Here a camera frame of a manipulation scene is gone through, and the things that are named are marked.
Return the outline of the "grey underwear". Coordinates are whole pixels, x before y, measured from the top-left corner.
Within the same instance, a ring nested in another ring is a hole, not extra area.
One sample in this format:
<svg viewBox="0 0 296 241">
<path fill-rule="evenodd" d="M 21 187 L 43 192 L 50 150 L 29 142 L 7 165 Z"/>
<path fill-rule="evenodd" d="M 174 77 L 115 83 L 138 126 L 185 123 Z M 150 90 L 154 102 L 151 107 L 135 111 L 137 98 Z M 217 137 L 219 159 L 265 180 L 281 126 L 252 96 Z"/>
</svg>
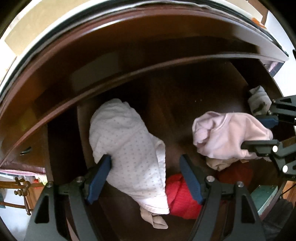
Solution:
<svg viewBox="0 0 296 241">
<path fill-rule="evenodd" d="M 258 87 L 251 89 L 249 92 L 251 97 L 248 99 L 248 104 L 252 115 L 257 116 L 267 114 L 272 102 L 264 88 L 259 85 Z"/>
</svg>

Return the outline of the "red knit sock roll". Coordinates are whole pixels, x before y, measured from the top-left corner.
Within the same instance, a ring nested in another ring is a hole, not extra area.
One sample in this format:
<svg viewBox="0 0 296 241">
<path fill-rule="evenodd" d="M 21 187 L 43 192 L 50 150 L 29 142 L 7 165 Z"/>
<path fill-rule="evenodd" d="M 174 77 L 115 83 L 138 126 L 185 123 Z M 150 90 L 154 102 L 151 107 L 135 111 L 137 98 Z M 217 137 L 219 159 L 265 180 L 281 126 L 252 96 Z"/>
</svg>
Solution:
<svg viewBox="0 0 296 241">
<path fill-rule="evenodd" d="M 197 219 L 202 206 L 195 201 L 181 173 L 166 179 L 166 196 L 170 215 L 183 219 Z"/>
</svg>

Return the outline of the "white dotted underwear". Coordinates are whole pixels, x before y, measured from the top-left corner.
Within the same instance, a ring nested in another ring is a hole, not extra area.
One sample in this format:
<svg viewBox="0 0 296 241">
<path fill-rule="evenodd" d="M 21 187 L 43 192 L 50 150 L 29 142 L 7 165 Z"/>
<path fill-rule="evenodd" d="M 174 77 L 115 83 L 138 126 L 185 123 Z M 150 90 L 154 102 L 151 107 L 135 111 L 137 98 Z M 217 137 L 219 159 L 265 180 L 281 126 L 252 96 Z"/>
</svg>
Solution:
<svg viewBox="0 0 296 241">
<path fill-rule="evenodd" d="M 120 99 L 102 104 L 91 118 L 89 143 L 96 163 L 104 154 L 111 156 L 107 182 L 138 203 L 143 220 L 166 230 L 166 146 L 136 110 Z"/>
</svg>

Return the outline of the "pale pink underwear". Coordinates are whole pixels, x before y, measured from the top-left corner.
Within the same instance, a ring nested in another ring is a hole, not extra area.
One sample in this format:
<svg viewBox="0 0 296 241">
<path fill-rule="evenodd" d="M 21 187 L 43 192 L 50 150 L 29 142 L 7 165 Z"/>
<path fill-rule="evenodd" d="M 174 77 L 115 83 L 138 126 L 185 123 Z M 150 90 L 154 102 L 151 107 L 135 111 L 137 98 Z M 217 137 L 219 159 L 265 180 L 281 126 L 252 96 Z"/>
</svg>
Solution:
<svg viewBox="0 0 296 241">
<path fill-rule="evenodd" d="M 247 113 L 208 111 L 192 125 L 193 145 L 206 157 L 206 164 L 217 171 L 232 163 L 259 159 L 254 152 L 241 149 L 244 141 L 269 141 L 272 131 Z"/>
</svg>

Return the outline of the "teal box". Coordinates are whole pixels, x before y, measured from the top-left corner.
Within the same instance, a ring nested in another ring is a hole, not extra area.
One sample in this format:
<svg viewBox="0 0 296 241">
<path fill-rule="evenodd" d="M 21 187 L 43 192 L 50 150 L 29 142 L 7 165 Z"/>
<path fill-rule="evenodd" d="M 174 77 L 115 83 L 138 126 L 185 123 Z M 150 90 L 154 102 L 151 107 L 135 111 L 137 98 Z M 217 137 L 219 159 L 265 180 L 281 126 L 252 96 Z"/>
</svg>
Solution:
<svg viewBox="0 0 296 241">
<path fill-rule="evenodd" d="M 259 185 L 250 195 L 259 216 L 267 209 L 278 192 L 276 185 Z"/>
</svg>

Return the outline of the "wooden coat rack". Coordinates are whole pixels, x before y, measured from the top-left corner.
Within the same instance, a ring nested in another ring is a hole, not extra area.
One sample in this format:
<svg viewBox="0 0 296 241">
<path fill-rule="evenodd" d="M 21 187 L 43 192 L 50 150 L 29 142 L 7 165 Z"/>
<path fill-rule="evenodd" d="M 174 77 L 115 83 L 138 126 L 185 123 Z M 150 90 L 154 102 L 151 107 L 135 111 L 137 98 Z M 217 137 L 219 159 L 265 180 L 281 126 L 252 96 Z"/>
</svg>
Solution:
<svg viewBox="0 0 296 241">
<path fill-rule="evenodd" d="M 15 177 L 14 181 L 1 181 L 1 189 L 13 190 L 15 196 L 23 199 L 23 204 L 9 203 L 4 201 L 4 197 L 1 194 L 1 208 L 12 207 L 24 209 L 26 214 L 30 216 L 44 189 L 44 185 L 37 181 L 31 183 L 24 178 L 19 179 Z"/>
</svg>

